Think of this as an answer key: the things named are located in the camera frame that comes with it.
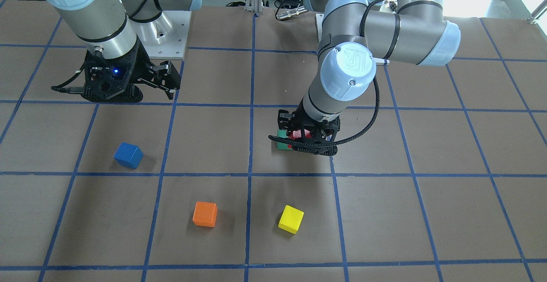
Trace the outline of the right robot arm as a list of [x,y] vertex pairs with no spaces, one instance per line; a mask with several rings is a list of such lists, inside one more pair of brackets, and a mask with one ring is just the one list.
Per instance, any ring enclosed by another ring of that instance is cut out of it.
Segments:
[[84,62],[53,91],[95,103],[138,103],[147,85],[172,100],[181,77],[174,64],[153,64],[145,43],[173,35],[166,11],[197,11],[203,0],[46,0],[87,48]]

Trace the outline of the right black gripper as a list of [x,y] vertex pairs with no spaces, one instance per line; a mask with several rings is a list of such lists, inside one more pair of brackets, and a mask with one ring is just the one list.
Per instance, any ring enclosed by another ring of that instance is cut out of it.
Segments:
[[168,99],[174,99],[182,81],[182,77],[174,64],[171,61],[164,61],[159,65],[152,63],[139,38],[136,39],[135,45],[129,54],[132,59],[126,87],[145,84],[164,91]]

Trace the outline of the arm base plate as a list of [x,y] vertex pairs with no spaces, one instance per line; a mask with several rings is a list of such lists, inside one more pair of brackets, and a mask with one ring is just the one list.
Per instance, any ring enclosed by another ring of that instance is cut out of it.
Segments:
[[317,33],[322,32],[322,23],[324,21],[324,14],[316,14],[316,29]]
[[191,16],[191,11],[163,11],[155,21],[132,24],[150,59],[183,60]]

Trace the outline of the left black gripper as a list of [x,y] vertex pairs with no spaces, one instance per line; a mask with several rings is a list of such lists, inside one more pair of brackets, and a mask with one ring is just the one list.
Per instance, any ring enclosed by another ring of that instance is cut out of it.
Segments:
[[[320,120],[317,122],[312,119],[303,108],[298,108],[294,112],[289,112],[285,109],[279,109],[278,111],[278,127],[279,130],[283,131],[279,137],[287,138],[287,132],[301,130],[301,143],[332,143],[336,138],[336,134],[340,131],[340,124],[340,118],[336,118],[333,121]],[[312,138],[304,138],[305,129],[310,131]]]

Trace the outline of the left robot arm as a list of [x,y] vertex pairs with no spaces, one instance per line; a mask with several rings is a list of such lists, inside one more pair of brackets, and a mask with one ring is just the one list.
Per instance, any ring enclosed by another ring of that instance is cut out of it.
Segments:
[[279,111],[279,130],[271,140],[293,150],[344,144],[336,141],[339,116],[373,83],[375,59],[418,66],[444,66],[455,56],[459,27],[443,16],[444,0],[303,0],[323,13],[316,77],[297,109]]

